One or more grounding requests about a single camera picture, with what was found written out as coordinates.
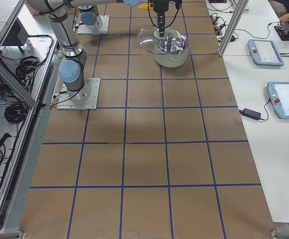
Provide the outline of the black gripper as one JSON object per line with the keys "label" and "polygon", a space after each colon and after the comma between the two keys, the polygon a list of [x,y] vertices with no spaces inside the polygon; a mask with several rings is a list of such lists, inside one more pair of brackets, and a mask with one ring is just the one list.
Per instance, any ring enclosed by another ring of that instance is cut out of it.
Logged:
{"label": "black gripper", "polygon": [[169,10],[169,0],[153,0],[153,10],[157,14],[159,37],[164,37],[165,13]]}

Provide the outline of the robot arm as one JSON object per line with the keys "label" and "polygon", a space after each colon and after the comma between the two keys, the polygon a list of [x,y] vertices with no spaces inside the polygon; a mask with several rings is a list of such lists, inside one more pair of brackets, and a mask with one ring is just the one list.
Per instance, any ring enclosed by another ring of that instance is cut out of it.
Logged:
{"label": "robot arm", "polygon": [[65,60],[60,63],[58,74],[67,88],[69,99],[80,104],[89,98],[90,87],[84,79],[84,67],[87,61],[85,48],[78,42],[73,26],[68,19],[67,9],[80,8],[89,17],[86,25],[95,25],[98,20],[97,5],[107,3],[124,3],[137,6],[139,0],[28,0],[27,3],[39,11],[40,15],[47,15],[62,46]]}
{"label": "robot arm", "polygon": [[102,19],[99,16],[97,5],[86,5],[78,7],[80,20],[88,29],[98,30],[102,26]]}

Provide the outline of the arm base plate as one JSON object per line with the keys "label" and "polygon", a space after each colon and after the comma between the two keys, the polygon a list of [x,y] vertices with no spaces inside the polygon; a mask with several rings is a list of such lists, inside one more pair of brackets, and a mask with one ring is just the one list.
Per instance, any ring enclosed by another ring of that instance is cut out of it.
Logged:
{"label": "arm base plate", "polygon": [[106,35],[108,32],[109,18],[109,15],[92,15],[91,17],[81,17],[77,34]]}
{"label": "arm base plate", "polygon": [[88,78],[85,80],[84,87],[78,92],[67,91],[63,83],[59,97],[60,103],[56,105],[58,110],[96,110],[98,94],[100,88],[100,78]]}

